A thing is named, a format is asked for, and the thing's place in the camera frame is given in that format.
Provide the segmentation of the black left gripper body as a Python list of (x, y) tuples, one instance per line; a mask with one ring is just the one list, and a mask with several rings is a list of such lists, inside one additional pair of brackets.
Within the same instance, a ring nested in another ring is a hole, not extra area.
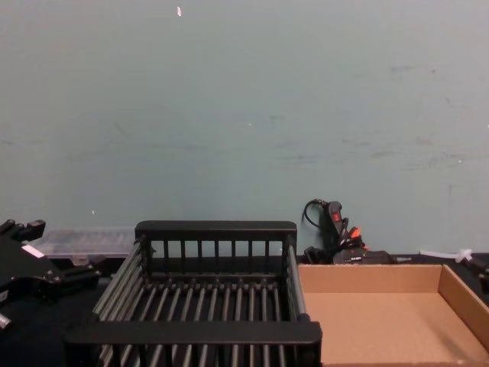
[(49, 292), (60, 270), (31, 245), (1, 236), (1, 306)]

